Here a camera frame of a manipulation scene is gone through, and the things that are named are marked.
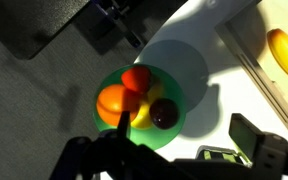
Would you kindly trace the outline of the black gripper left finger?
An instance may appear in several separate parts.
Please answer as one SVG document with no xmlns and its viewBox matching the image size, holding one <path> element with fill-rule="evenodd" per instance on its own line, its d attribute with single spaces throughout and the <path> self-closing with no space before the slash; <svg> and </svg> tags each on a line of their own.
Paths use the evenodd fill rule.
<svg viewBox="0 0 288 180">
<path fill-rule="evenodd" d="M 117 126 L 118 138 L 129 138 L 130 135 L 130 112 L 123 111 Z"/>
</svg>

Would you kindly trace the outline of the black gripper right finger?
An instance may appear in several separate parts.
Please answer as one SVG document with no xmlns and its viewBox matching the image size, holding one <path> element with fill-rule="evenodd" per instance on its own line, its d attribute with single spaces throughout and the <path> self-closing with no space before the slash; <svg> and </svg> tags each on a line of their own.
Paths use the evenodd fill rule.
<svg viewBox="0 0 288 180">
<path fill-rule="evenodd" d="M 231 115 L 229 136 L 250 162 L 260 162 L 264 133 L 240 113 Z"/>
</svg>

